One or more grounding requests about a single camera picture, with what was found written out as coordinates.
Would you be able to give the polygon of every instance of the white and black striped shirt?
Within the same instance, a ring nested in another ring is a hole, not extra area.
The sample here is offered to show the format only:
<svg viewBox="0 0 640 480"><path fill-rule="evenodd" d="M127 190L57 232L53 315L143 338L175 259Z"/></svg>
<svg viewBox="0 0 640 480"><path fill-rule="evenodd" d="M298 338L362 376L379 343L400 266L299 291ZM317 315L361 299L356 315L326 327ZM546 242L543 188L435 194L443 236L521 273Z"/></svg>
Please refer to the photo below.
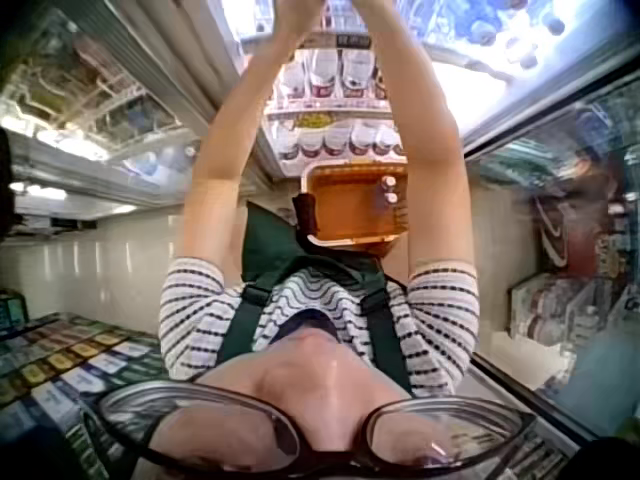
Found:
<svg viewBox="0 0 640 480"><path fill-rule="evenodd" d="M172 378L186 380L216 365L244 288L223 285L220 270L203 260L178 258L171 265L162 290L159 334ZM460 262L434 263L411 277L406 294L393 282L387 290L414 394L452 393L477 340L475 269ZM341 286L313 268L300 270L274 289L253 350L265 349L294 314L315 308L331 319L342 343L373 365L367 319L360 311L363 297L359 288Z"/></svg>

